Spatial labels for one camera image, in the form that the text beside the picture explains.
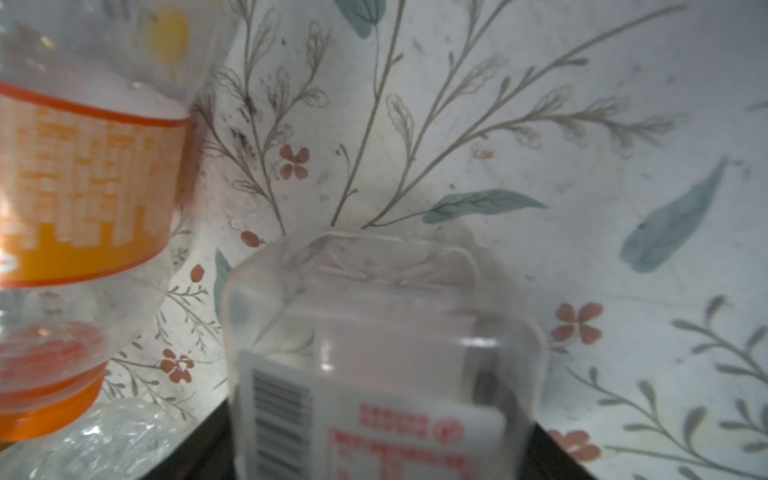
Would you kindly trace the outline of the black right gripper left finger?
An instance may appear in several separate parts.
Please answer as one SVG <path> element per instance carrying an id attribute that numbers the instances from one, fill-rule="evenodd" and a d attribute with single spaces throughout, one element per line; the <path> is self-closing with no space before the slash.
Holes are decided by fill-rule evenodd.
<path id="1" fill-rule="evenodd" d="M 143 480 L 235 480 L 229 404 L 224 400 Z"/>

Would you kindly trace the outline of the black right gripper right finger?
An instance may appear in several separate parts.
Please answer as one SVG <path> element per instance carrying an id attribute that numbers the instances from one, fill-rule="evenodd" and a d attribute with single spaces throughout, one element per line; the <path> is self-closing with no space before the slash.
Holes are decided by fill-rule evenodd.
<path id="1" fill-rule="evenodd" d="M 595 480 L 535 424 L 518 471 L 520 480 Z"/>

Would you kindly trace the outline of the square bottle pink label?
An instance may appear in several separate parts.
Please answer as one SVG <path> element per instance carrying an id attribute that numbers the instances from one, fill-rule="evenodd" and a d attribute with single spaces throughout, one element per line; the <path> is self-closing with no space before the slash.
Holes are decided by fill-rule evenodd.
<path id="1" fill-rule="evenodd" d="M 489 250 L 286 237 L 218 309 L 239 478 L 519 477 L 547 352 Z"/>

